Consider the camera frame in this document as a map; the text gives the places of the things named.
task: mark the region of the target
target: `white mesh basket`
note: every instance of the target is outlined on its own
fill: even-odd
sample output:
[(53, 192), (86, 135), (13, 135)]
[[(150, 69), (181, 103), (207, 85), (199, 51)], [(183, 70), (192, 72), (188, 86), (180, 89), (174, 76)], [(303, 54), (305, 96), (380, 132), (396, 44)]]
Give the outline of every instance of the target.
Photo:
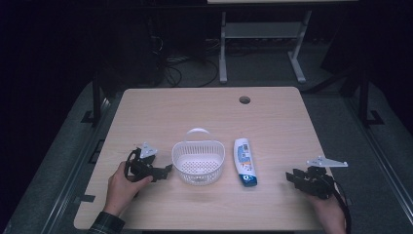
[(192, 129), (184, 141), (172, 149), (172, 162), (179, 170), (179, 176), (193, 185), (207, 185), (216, 182), (222, 173), (225, 158), (224, 145), (216, 140), (188, 141), (192, 133), (211, 134), (205, 129)]

